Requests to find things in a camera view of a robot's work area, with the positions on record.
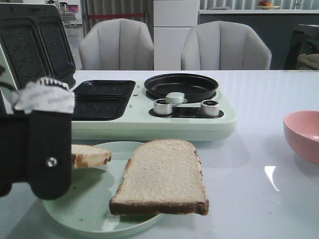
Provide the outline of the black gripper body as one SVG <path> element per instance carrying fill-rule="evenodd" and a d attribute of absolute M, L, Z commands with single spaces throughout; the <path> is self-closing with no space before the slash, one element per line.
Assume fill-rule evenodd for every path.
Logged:
<path fill-rule="evenodd" d="M 10 193 L 13 183 L 29 182 L 27 174 L 29 119 L 24 115 L 0 118 L 0 195 Z"/>

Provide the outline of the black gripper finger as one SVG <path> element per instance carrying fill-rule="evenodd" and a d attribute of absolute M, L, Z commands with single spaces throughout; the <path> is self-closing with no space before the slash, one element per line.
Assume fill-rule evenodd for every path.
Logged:
<path fill-rule="evenodd" d="M 71 185 L 71 114 L 29 115 L 27 180 L 40 199 L 54 200 Z"/>

